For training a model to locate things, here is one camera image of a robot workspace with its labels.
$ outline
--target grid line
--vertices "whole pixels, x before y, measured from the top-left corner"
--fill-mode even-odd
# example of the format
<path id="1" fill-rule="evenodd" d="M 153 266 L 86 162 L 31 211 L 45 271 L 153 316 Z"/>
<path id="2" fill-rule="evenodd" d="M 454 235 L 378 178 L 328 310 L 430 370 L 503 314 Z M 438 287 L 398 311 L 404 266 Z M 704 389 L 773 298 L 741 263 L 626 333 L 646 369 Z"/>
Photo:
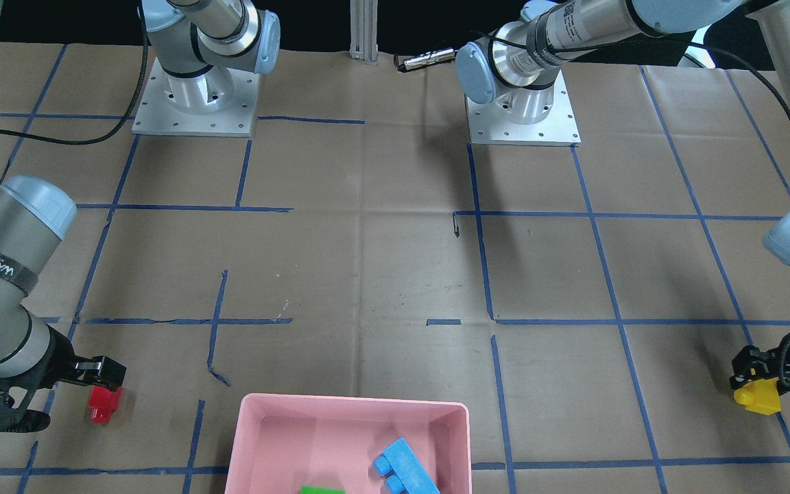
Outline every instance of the grid line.
<path id="1" fill-rule="evenodd" d="M 755 121 L 755 116 L 752 115 L 752 111 L 749 110 L 748 104 L 745 103 L 745 99 L 743 99 L 743 94 L 740 93 L 739 88 L 737 88 L 737 84 L 733 80 L 733 76 L 730 75 L 730 72 L 725 70 L 724 75 L 727 76 L 727 81 L 730 82 L 730 87 L 733 88 L 733 93 L 737 95 L 737 99 L 739 99 L 739 103 L 742 104 L 743 110 L 745 112 L 745 116 L 749 117 L 749 122 L 752 122 L 752 128 L 755 129 L 755 133 L 758 135 L 761 144 L 764 145 L 764 151 L 766 151 L 767 156 L 770 158 L 770 163 L 772 163 L 772 165 L 774 166 L 774 170 L 776 171 L 776 174 L 778 175 L 780 181 L 782 182 L 782 187 L 785 188 L 785 191 L 788 193 L 788 198 L 790 199 L 790 185 L 788 185 L 788 181 L 785 178 L 785 175 L 782 173 L 782 169 L 778 165 L 776 156 L 774 156 L 774 153 L 770 150 L 770 146 L 768 146 L 767 140 L 764 138 L 764 134 L 762 134 L 761 129 L 758 126 L 758 122 Z"/>
<path id="2" fill-rule="evenodd" d="M 65 56 L 66 48 L 68 46 L 69 45 L 63 45 L 63 47 L 60 48 L 60 53 L 57 55 L 57 59 L 53 63 L 53 67 L 51 68 L 51 72 L 47 76 L 47 81 L 45 82 L 44 87 L 41 88 L 41 94 L 38 94 L 38 99 L 35 101 L 35 106 L 32 106 L 31 113 L 29 113 L 29 115 L 26 116 L 26 123 L 23 126 L 24 134 L 26 132 L 29 132 L 29 128 L 30 128 L 30 126 L 32 126 L 32 121 L 35 119 L 35 116 L 38 113 L 38 109 L 41 107 L 41 102 L 44 101 L 45 95 L 47 94 L 47 90 L 49 90 L 51 88 L 51 84 L 53 82 L 53 77 L 57 74 L 57 69 L 60 68 L 60 62 L 62 62 L 63 56 Z M 2 185 L 2 182 L 5 181 L 5 176 L 8 175 L 8 171 L 9 171 L 10 167 L 14 164 L 14 160 L 16 159 L 16 154 L 19 153 L 20 146 L 22 146 L 23 141 L 24 141 L 23 137 L 19 137 L 18 140 L 16 140 L 16 143 L 14 144 L 14 147 L 12 149 L 12 153 L 8 157 L 8 163 L 6 163 L 5 169 L 2 171 L 2 177 L 0 177 L 0 185 Z"/>
<path id="3" fill-rule="evenodd" d="M 739 307 L 739 301 L 737 300 L 737 296 L 736 296 L 736 294 L 733 291 L 733 286 L 730 284 L 730 278 L 728 278 L 727 271 L 724 269 L 724 264 L 721 262 L 721 256 L 719 256 L 718 250 L 715 247 L 715 241 L 712 238 L 712 233 L 709 231 L 709 227 L 706 224 L 705 219 L 702 218 L 703 213 L 702 213 L 702 210 L 699 207 L 699 201 L 697 200 L 697 196 L 696 196 L 696 194 L 693 191 L 693 187 L 691 185 L 689 176 L 687 176 L 687 171 L 684 168 L 684 163 L 681 161 L 681 156 L 678 154 L 678 150 L 676 149 L 674 140 L 672 140 L 672 135 L 670 134 L 670 130 L 669 130 L 669 127 L 667 125 L 667 121 L 665 121 L 664 115 L 662 115 L 660 106 L 658 104 L 658 100 L 656 99 L 656 95 L 654 94 L 654 91 L 653 91 L 653 89 L 651 87 L 651 84 L 650 84 L 650 82 L 648 80 L 648 75 L 645 73 L 645 68 L 640 66 L 639 67 L 639 72 L 640 72 L 640 75 L 642 76 L 642 81 L 645 83 L 645 88 L 648 90 L 648 94 L 649 94 L 649 96 L 651 98 L 651 103 L 654 106 L 654 110 L 655 110 L 656 114 L 658 115 L 658 119 L 660 121 L 660 125 L 662 126 L 662 129 L 664 129 L 664 134 L 667 135 L 667 141 L 670 144 L 670 149 L 672 150 L 672 156 L 674 157 L 674 159 L 676 161 L 676 165 L 678 165 L 678 171 L 681 172 L 681 175 L 682 175 L 682 177 L 684 179 L 684 185 L 686 185 L 687 191 L 689 192 L 691 200 L 693 201 L 694 209 L 696 209 L 697 215 L 700 216 L 699 222 L 700 222 L 700 224 L 703 227 L 703 232 L 706 234 L 706 241 L 708 241 L 709 248 L 712 250 L 712 254 L 715 257 L 715 263 L 717 263 L 718 269 L 721 272 L 721 278 L 724 280 L 724 285 L 726 285 L 726 287 L 727 287 L 727 291 L 728 291 L 728 295 L 730 295 L 731 303 L 733 303 L 734 310 L 736 310 L 736 312 L 737 312 L 737 317 L 740 320 L 743 320 L 744 319 L 743 318 L 743 312 L 742 312 L 742 309 L 740 309 L 740 307 Z M 744 325 L 744 323 L 743 323 L 742 326 L 743 326 L 743 333 L 745 335 L 746 341 L 748 342 L 748 344 L 753 344 L 752 343 L 752 334 L 749 333 L 748 325 Z M 790 431 L 788 430 L 788 425 L 786 424 L 785 419 L 783 418 L 781 412 L 778 412 L 776 414 L 776 416 L 777 416 L 778 422 L 780 423 L 780 427 L 782 429 L 782 434 L 785 435 L 786 441 L 788 443 L 788 448 L 790 449 Z"/>
<path id="4" fill-rule="evenodd" d="M 581 193 L 584 195 L 584 205 L 587 207 L 587 213 L 593 213 L 593 203 L 590 201 L 590 191 L 587 189 L 587 182 L 584 180 L 584 173 L 581 169 L 581 161 L 577 157 L 577 150 L 571 148 L 571 157 L 575 162 L 575 172 L 577 172 L 577 181 L 581 185 Z M 667 479 L 664 477 L 664 469 L 660 463 L 660 454 L 658 453 L 658 445 L 654 440 L 654 431 L 651 428 L 651 421 L 648 416 L 648 408 L 645 406 L 645 396 L 643 396 L 642 386 L 639 384 L 639 375 L 636 372 L 636 362 L 633 360 L 633 352 L 630 350 L 630 340 L 627 338 L 627 329 L 623 324 L 623 317 L 621 317 L 621 306 L 618 304 L 617 294 L 614 293 L 614 282 L 612 282 L 611 271 L 608 269 L 608 260 L 606 259 L 605 248 L 602 246 L 602 237 L 599 234 L 599 225 L 596 223 L 596 218 L 590 216 L 590 227 L 593 230 L 593 238 L 596 241 L 596 249 L 599 251 L 599 262 L 602 264 L 602 272 L 606 278 L 606 287 L 608 288 L 608 297 L 611 299 L 612 310 L 614 310 L 614 318 L 617 320 L 618 332 L 621 336 L 621 345 L 623 345 L 624 356 L 627 359 L 627 367 L 630 369 L 630 379 L 633 381 L 633 391 L 636 392 L 636 400 L 639 405 L 639 412 L 642 415 L 642 422 L 645 426 L 645 434 L 648 438 L 648 446 L 651 451 L 651 459 L 654 465 L 654 470 L 658 476 L 658 483 L 660 484 L 661 494 L 667 494 Z"/>

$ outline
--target toy building block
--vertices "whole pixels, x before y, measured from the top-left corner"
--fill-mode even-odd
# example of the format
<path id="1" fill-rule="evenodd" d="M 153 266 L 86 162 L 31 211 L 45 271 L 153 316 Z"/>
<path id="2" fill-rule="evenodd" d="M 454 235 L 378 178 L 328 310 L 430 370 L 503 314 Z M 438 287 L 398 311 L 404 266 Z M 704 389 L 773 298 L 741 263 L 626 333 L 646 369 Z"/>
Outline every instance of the toy building block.
<path id="1" fill-rule="evenodd" d="M 420 460 L 404 438 L 399 438 L 374 460 L 374 469 L 387 476 L 386 487 L 392 494 L 441 494 Z"/>
<path id="2" fill-rule="evenodd" d="M 323 489 L 321 487 L 311 487 L 310 485 L 304 485 L 300 488 L 300 494 L 346 494 L 346 492 L 338 491 L 336 489 Z"/>
<path id="3" fill-rule="evenodd" d="M 112 413 L 118 412 L 121 391 L 123 388 L 118 388 L 113 392 L 106 390 L 106 388 L 93 387 L 87 407 L 91 409 L 91 420 L 95 424 L 106 425 L 109 420 L 112 420 Z"/>

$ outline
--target robotic arm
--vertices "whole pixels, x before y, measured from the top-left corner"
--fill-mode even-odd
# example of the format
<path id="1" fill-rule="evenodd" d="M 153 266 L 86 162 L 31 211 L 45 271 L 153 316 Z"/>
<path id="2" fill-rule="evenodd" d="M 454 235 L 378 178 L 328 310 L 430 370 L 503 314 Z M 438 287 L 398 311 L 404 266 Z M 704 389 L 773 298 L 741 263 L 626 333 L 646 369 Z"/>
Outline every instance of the robotic arm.
<path id="1" fill-rule="evenodd" d="M 489 37 L 459 50 L 459 81 L 466 96 L 488 108 L 488 112 L 521 126 L 535 125 L 548 118 L 557 104 L 559 94 L 552 91 L 552 86 L 560 67 L 589 53 L 579 48 L 640 33 L 659 37 L 693 31 L 720 20 L 740 3 L 743 2 L 533 0 L 524 7 L 523 22 L 508 23 Z M 750 18 L 761 25 L 790 106 L 790 0 L 744 3 Z M 790 213 L 763 242 L 790 266 Z M 780 395 L 790 391 L 790 334 L 780 346 L 768 351 L 755 346 L 743 348 L 733 359 L 733 370 L 730 385 L 737 403 L 752 412 L 778 412 Z"/>

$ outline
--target blue tape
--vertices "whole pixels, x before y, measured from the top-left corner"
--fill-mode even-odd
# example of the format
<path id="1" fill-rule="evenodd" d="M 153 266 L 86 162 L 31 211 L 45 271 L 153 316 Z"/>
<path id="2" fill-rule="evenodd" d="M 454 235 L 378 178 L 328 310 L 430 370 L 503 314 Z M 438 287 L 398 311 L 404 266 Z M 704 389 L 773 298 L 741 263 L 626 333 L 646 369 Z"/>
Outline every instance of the blue tape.
<path id="1" fill-rule="evenodd" d="M 703 219 L 703 212 L 699 207 L 699 200 L 697 200 L 697 194 L 693 191 L 693 186 L 691 185 L 690 178 L 687 177 L 687 170 L 684 168 L 684 163 L 681 161 L 681 156 L 678 154 L 678 150 L 675 147 L 675 141 L 672 140 L 672 134 L 670 134 L 669 127 L 667 122 L 664 119 L 664 115 L 661 112 L 660 106 L 658 104 L 658 98 L 656 98 L 654 91 L 651 88 L 651 84 L 648 81 L 648 75 L 645 73 L 645 68 L 639 67 L 639 73 L 642 75 L 642 81 L 645 83 L 645 88 L 648 90 L 648 95 L 651 98 L 651 103 L 654 106 L 654 110 L 658 115 L 658 119 L 660 121 L 660 126 L 662 130 L 664 130 L 664 134 L 667 136 L 667 143 L 670 145 L 670 150 L 672 151 L 672 156 L 675 159 L 675 163 L 678 166 L 678 171 L 681 173 L 681 178 L 684 181 L 684 186 L 687 187 L 687 193 L 691 197 L 691 202 L 693 203 L 693 208 L 697 211 L 697 215 L 699 215 L 699 224 L 703 227 L 703 233 L 706 235 L 706 241 L 709 243 L 709 249 L 712 250 L 712 256 L 715 258 L 715 263 L 718 265 L 718 271 L 721 273 L 721 278 L 724 280 L 724 285 L 727 287 L 728 295 L 730 295 L 730 302 L 733 304 L 733 309 L 737 313 L 737 318 L 743 320 L 743 310 L 740 309 L 739 301 L 737 300 L 737 295 L 733 291 L 733 286 L 730 284 L 730 278 L 728 278 L 727 272 L 724 270 L 724 263 L 721 262 L 721 256 L 718 255 L 718 249 L 715 247 L 715 241 L 712 238 L 712 232 L 709 230 L 709 225 L 706 224 L 705 219 Z M 742 325 L 743 328 L 743 335 L 745 335 L 745 339 L 752 344 L 752 335 L 749 334 L 748 326 Z"/>
<path id="2" fill-rule="evenodd" d="M 209 356 L 206 358 L 206 368 L 216 379 L 230 387 L 228 378 L 215 372 L 213 368 L 213 358 L 215 357 L 215 341 L 219 337 L 219 319 L 222 318 L 222 303 L 225 300 L 225 289 L 228 287 L 228 270 L 222 272 L 222 284 L 219 286 L 219 296 L 215 300 L 215 312 L 213 313 L 213 327 L 209 331 Z"/>
<path id="3" fill-rule="evenodd" d="M 47 94 L 47 90 L 51 87 L 51 82 L 53 82 L 53 77 L 57 73 L 57 69 L 60 68 L 60 62 L 63 60 L 63 55 L 66 54 L 66 48 L 69 45 L 63 45 L 63 48 L 60 48 L 60 54 L 57 55 L 56 62 L 53 63 L 53 68 L 51 69 L 51 73 L 47 76 L 47 81 L 45 82 L 44 87 L 41 88 L 41 94 L 38 94 L 38 99 L 35 101 L 35 106 L 32 106 L 32 111 L 28 118 L 26 119 L 26 124 L 23 126 L 24 134 L 29 132 L 30 126 L 32 126 L 32 121 L 35 119 L 36 113 L 38 113 L 38 109 L 41 107 L 41 102 L 45 99 L 45 95 Z M 10 167 L 14 164 L 14 160 L 16 159 L 16 154 L 20 151 L 20 146 L 22 146 L 24 141 L 23 137 L 19 137 L 14 144 L 14 149 L 12 153 L 8 157 L 8 163 L 5 165 L 5 169 L 2 171 L 2 177 L 0 177 L 0 185 L 2 182 L 5 181 L 5 176 L 8 175 L 8 171 Z"/>
<path id="4" fill-rule="evenodd" d="M 191 494 L 191 476 L 193 475 L 194 462 L 197 460 L 197 446 L 200 444 L 200 428 L 203 426 L 203 410 L 206 409 L 206 401 L 197 402 L 197 416 L 194 418 L 194 432 L 191 434 L 191 450 L 188 454 L 188 466 L 182 484 L 182 494 Z"/>
<path id="5" fill-rule="evenodd" d="M 477 223 L 477 245 L 480 249 L 480 270 L 483 272 L 483 295 L 486 297 L 486 313 L 490 319 L 495 320 L 495 313 L 492 311 L 492 289 L 490 287 L 490 269 L 486 262 L 486 245 L 483 243 L 483 221 L 480 217 L 480 194 L 477 191 L 477 170 L 474 166 L 474 150 L 471 144 L 466 145 L 468 149 L 468 165 L 471 171 L 471 191 L 474 193 L 474 219 Z"/>
<path id="6" fill-rule="evenodd" d="M 426 319 L 426 326 L 458 326 L 461 319 Z"/>
<path id="7" fill-rule="evenodd" d="M 239 185 L 237 185 L 236 189 L 236 200 L 233 202 L 234 207 L 239 207 L 242 203 L 242 191 L 246 188 L 246 175 L 248 175 L 248 159 L 252 154 L 252 140 L 248 140 L 246 143 L 246 153 L 243 155 L 242 159 L 242 171 L 239 172 Z"/>
<path id="8" fill-rule="evenodd" d="M 496 375 L 496 394 L 499 397 L 499 419 L 502 422 L 502 439 L 505 442 L 505 470 L 507 470 L 508 489 L 517 494 L 517 480 L 514 476 L 514 457 L 511 454 L 511 431 L 507 424 L 507 408 L 505 407 L 505 387 L 502 384 L 502 369 L 499 363 L 499 344 L 496 336 L 490 338 L 492 348 L 492 369 Z"/>
<path id="9" fill-rule="evenodd" d="M 648 446 L 651 451 L 651 459 L 654 462 L 654 469 L 658 474 L 658 482 L 660 484 L 661 494 L 667 494 L 667 479 L 664 477 L 664 469 L 660 463 L 660 454 L 658 453 L 658 445 L 654 440 L 654 432 L 651 428 L 651 421 L 648 417 L 648 408 L 645 406 L 645 397 L 642 394 L 642 387 L 639 384 L 639 376 L 636 372 L 636 363 L 633 362 L 633 352 L 630 350 L 630 341 L 627 339 L 627 329 L 623 324 L 623 317 L 621 317 L 621 306 L 618 304 L 617 295 L 614 293 L 614 284 L 612 283 L 611 271 L 608 269 L 608 260 L 606 259 L 605 249 L 602 247 L 602 237 L 599 234 L 599 225 L 596 225 L 596 219 L 593 217 L 593 204 L 590 202 L 590 192 L 587 188 L 586 181 L 584 180 L 584 173 L 581 169 L 581 161 L 577 157 L 577 150 L 571 149 L 571 157 L 575 162 L 575 171 L 577 172 L 577 180 L 581 185 L 581 193 L 584 195 L 584 205 L 587 207 L 587 213 L 590 214 L 590 227 L 593 230 L 593 238 L 596 241 L 596 249 L 599 251 L 599 262 L 602 263 L 602 272 L 605 274 L 606 287 L 608 287 L 608 297 L 611 299 L 612 310 L 614 310 L 614 318 L 617 319 L 618 332 L 621 335 L 621 344 L 623 345 L 624 356 L 627 358 L 627 367 L 630 368 L 630 379 L 633 381 L 633 389 L 636 391 L 636 400 L 639 404 L 639 412 L 642 414 L 642 422 L 645 425 L 645 434 L 648 436 Z"/>
<path id="10" fill-rule="evenodd" d="M 737 95 L 737 99 L 739 99 L 739 103 L 742 104 L 743 110 L 745 110 L 745 115 L 749 117 L 749 122 L 752 122 L 752 128 L 755 129 L 755 134 L 758 135 L 758 138 L 761 140 L 761 144 L 764 145 L 764 151 L 767 152 L 767 156 L 770 158 L 770 163 L 774 165 L 776 174 L 778 175 L 780 181 L 782 182 L 782 187 L 785 188 L 785 191 L 788 193 L 788 198 L 790 199 L 790 185 L 788 185 L 788 181 L 785 178 L 785 175 L 782 174 L 782 169 L 780 169 L 780 166 L 778 165 L 776 156 L 774 156 L 774 153 L 772 153 L 772 151 L 770 150 L 770 146 L 768 146 L 767 140 L 764 138 L 761 129 L 758 127 L 758 122 L 755 122 L 755 116 L 752 115 L 752 111 L 749 110 L 748 104 L 745 103 L 745 100 L 743 99 L 743 94 L 739 92 L 739 89 L 737 88 L 737 84 L 736 82 L 734 82 L 733 77 L 730 75 L 730 72 L 728 70 L 725 70 L 724 75 L 727 76 L 727 81 L 730 82 L 730 87 L 733 88 L 733 93 Z"/>

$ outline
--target blue block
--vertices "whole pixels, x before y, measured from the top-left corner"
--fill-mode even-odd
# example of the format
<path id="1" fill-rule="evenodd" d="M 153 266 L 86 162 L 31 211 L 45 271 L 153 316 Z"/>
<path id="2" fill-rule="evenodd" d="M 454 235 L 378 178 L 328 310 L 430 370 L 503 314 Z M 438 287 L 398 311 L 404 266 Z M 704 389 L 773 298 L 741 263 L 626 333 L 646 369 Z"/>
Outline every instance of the blue block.
<path id="1" fill-rule="evenodd" d="M 374 469 L 382 476 L 389 476 L 386 487 L 392 494 L 441 494 L 404 438 L 393 442 L 383 450 L 382 456 L 376 457 Z"/>

